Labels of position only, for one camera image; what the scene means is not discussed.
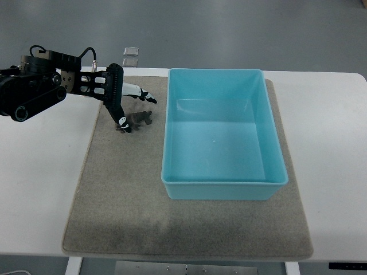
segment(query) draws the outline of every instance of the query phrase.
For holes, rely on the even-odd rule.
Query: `plastic bin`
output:
[[[288,182],[262,71],[171,69],[166,112],[171,199],[266,200]]]

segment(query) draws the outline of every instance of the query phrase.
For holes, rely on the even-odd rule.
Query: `gray carpet mat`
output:
[[[161,181],[167,77],[125,77],[158,104],[123,98],[126,113],[151,110],[153,123],[120,133],[101,107],[80,177],[63,251],[122,260],[280,260],[313,247],[274,86],[267,80],[289,183],[267,201],[176,201]]]

